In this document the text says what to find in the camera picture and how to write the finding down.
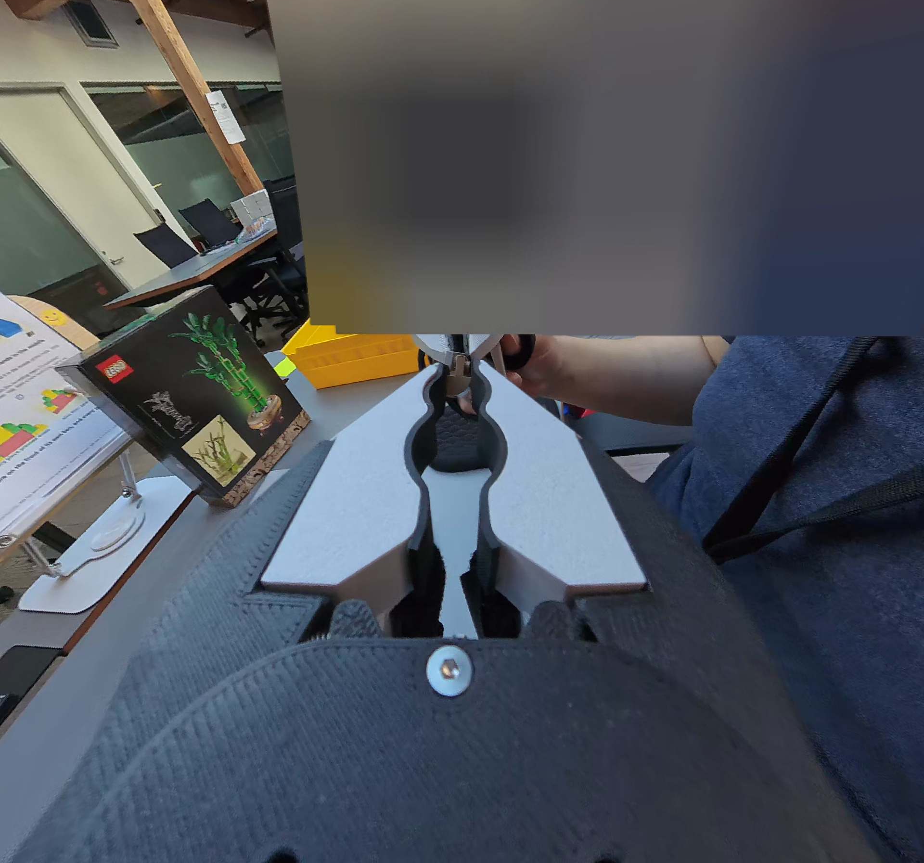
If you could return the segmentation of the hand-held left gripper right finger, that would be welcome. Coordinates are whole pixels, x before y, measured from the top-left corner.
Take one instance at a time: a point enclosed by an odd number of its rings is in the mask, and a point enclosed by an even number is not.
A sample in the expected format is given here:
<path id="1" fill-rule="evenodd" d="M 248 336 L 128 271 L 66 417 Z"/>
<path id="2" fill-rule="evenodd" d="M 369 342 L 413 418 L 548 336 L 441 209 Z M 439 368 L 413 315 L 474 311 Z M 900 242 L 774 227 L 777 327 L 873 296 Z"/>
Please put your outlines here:
<path id="1" fill-rule="evenodd" d="M 575 432 L 475 362 L 472 401 L 490 475 L 479 493 L 470 612 L 480 638 L 515 638 L 541 603 L 639 592 L 648 580 Z"/>

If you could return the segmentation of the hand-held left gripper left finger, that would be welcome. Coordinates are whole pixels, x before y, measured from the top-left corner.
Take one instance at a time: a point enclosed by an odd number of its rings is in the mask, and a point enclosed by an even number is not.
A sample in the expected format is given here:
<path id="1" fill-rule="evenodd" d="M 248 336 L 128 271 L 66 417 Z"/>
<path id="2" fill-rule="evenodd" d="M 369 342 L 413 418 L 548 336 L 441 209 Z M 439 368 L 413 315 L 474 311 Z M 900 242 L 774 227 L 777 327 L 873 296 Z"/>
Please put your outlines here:
<path id="1" fill-rule="evenodd" d="M 261 586 L 361 601 L 397 638 L 441 638 L 443 559 L 422 474 L 442 413 L 443 367 L 433 364 L 341 430 Z"/>

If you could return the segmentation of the person's right forearm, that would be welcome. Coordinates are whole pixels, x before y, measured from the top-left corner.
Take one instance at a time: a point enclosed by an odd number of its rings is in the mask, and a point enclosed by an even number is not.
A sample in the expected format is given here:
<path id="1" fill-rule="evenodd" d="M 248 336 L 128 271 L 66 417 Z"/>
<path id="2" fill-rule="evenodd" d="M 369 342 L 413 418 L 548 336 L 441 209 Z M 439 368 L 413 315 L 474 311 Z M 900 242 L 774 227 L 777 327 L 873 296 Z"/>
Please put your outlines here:
<path id="1" fill-rule="evenodd" d="M 561 398 L 597 413 L 689 427 L 732 343 L 722 336 L 569 338 Z"/>

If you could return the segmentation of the person's right hand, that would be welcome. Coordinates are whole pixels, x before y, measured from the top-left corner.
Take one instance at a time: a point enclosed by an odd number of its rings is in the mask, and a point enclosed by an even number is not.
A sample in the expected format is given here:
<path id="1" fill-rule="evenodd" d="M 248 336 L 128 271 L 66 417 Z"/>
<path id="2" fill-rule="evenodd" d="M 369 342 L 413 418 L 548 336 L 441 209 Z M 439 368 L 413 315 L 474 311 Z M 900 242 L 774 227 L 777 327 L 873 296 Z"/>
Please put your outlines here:
<path id="1" fill-rule="evenodd" d="M 519 372 L 506 372 L 506 377 L 533 398 L 582 406 L 571 367 L 571 350 L 577 338 L 550 335 L 536 338 L 531 360 Z"/>

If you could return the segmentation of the yellow plastic bin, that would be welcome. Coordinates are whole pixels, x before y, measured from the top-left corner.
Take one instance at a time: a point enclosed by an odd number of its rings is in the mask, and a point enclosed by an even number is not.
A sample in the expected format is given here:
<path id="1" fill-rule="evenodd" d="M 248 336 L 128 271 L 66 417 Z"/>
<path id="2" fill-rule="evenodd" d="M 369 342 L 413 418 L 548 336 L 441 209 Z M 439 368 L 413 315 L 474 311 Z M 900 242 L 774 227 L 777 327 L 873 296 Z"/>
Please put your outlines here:
<path id="1" fill-rule="evenodd" d="M 419 348 L 410 335 L 343 335 L 306 321 L 282 352 L 317 390 L 415 374 Z"/>

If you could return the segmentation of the black office chair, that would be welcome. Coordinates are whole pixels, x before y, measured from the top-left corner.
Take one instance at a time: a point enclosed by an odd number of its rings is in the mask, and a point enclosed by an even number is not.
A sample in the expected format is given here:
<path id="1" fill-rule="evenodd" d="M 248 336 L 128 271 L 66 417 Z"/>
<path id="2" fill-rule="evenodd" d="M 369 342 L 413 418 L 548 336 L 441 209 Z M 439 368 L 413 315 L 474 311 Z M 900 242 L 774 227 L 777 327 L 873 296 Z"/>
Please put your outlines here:
<path id="1" fill-rule="evenodd" d="M 241 232 L 239 223 L 233 222 L 212 199 L 201 201 L 179 210 L 182 218 L 194 228 L 208 248 L 218 248 L 235 242 Z"/>
<path id="2" fill-rule="evenodd" d="M 201 256 L 191 243 L 165 222 L 150 230 L 135 233 L 134 236 L 141 245 L 171 270 Z"/>
<path id="3" fill-rule="evenodd" d="M 267 180 L 264 188 L 276 228 L 270 275 L 281 287 L 283 300 L 296 319 L 303 323 L 309 317 L 308 285 L 295 176 Z"/>

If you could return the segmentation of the white storage boxes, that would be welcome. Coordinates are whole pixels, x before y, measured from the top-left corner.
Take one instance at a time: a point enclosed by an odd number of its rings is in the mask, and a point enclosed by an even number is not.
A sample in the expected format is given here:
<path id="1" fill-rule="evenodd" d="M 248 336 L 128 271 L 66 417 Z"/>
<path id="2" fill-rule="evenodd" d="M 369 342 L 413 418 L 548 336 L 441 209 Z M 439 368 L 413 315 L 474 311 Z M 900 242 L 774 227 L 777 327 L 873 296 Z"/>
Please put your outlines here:
<path id="1" fill-rule="evenodd" d="M 237 222 L 245 228 L 275 225 L 271 200 L 265 188 L 261 188 L 229 203 Z"/>

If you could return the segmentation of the white sheet stand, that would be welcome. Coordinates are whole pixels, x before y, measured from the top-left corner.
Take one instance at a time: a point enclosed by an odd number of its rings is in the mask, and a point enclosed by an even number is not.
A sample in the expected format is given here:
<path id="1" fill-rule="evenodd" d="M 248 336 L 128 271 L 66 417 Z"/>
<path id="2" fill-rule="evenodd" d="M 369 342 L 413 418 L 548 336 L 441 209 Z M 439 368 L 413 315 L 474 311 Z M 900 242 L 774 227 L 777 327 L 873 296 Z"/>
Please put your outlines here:
<path id="1" fill-rule="evenodd" d="M 167 529 L 191 498 L 173 475 L 137 478 L 127 449 L 120 452 L 121 491 L 78 537 L 45 520 L 11 538 L 40 577 L 18 601 L 23 612 L 78 615 L 99 604 Z"/>

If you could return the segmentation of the grey office table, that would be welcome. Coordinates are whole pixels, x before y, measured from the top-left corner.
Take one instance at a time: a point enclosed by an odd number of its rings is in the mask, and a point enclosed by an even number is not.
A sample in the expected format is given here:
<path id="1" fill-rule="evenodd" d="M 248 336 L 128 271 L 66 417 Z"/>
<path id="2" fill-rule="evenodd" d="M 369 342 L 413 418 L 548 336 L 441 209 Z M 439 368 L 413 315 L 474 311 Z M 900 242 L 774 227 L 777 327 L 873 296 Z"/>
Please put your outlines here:
<path id="1" fill-rule="evenodd" d="M 277 234 L 276 228 L 267 227 L 260 232 L 259 237 L 252 237 L 241 243 L 230 243 L 209 253 L 187 259 L 144 285 L 106 302 L 103 308 L 151 308 L 167 302 L 190 289 L 211 282 L 221 272 L 237 267 L 255 251 L 268 245 Z"/>

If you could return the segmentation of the person's blue shirt torso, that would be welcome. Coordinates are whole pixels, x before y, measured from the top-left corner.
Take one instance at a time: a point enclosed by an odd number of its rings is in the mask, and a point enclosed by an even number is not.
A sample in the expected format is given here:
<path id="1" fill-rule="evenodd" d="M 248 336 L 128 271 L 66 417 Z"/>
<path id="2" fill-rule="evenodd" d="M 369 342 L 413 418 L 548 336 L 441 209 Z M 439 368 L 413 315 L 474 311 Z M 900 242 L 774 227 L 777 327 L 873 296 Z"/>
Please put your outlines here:
<path id="1" fill-rule="evenodd" d="M 648 486 L 702 541 L 821 397 L 850 337 L 739 336 L 692 441 Z M 882 338 L 825 405 L 753 531 L 922 465 L 922 338 Z M 922 861 L 922 500 L 791 532 L 722 567 L 815 753 L 887 861 Z"/>

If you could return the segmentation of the white paper notice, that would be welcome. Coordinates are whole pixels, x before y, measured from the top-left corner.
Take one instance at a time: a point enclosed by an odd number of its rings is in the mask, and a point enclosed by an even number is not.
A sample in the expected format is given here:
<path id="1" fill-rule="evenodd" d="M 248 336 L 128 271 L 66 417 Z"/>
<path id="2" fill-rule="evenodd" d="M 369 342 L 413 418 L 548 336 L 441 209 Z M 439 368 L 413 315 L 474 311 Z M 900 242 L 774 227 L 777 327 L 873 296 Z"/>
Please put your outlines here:
<path id="1" fill-rule="evenodd" d="M 225 97 L 225 93 L 222 90 L 210 91 L 205 95 L 205 99 L 212 110 L 225 141 L 229 145 L 238 145 L 246 141 L 246 136 Z"/>

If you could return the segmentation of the printed instruction sheet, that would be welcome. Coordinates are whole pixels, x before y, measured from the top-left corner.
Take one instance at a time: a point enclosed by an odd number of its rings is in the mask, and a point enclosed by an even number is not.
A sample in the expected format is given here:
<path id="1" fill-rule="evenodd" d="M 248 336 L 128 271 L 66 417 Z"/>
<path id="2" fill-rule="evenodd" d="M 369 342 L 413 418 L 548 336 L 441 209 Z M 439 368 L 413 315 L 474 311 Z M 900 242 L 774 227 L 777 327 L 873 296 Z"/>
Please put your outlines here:
<path id="1" fill-rule="evenodd" d="M 82 351 L 1 295 L 1 534 L 47 520 L 131 440 L 57 367 Z"/>

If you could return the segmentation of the cardboard with smiley sticker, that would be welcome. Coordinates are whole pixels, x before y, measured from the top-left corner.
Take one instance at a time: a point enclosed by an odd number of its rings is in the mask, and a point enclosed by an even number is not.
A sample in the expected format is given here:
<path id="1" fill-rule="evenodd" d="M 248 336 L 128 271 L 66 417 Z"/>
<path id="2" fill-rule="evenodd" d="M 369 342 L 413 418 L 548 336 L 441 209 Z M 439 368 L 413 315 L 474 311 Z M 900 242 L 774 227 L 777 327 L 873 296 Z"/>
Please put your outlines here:
<path id="1" fill-rule="evenodd" d="M 10 296 L 9 299 L 36 319 L 49 325 L 63 339 L 80 351 L 93 348 L 99 338 L 69 315 L 49 303 L 30 296 Z"/>

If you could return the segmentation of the white door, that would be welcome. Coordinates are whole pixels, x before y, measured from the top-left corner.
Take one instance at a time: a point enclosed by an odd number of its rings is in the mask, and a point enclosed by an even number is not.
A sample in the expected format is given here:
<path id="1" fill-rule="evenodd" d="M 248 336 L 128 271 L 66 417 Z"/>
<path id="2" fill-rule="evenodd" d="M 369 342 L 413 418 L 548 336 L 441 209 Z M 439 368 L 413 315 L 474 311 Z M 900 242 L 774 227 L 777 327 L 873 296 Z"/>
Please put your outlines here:
<path id="1" fill-rule="evenodd" d="M 137 239 L 154 215 L 59 89 L 3 89 L 2 144 L 129 289 L 167 271 Z"/>

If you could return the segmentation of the wooden support post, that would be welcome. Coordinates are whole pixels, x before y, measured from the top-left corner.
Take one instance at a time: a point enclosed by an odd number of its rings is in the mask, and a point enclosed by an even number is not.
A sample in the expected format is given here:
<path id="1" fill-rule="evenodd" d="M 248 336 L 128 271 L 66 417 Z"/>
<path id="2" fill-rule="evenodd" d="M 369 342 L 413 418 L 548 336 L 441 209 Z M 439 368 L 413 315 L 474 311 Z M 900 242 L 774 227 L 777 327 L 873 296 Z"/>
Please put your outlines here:
<path id="1" fill-rule="evenodd" d="M 163 0 L 129 0 L 142 25 L 150 33 L 155 46 L 167 62 L 175 80 L 185 94 L 216 152 L 223 160 L 240 192 L 250 195 L 262 188 L 260 177 L 250 163 L 240 143 L 225 138 L 208 96 L 211 89 L 182 39 Z"/>

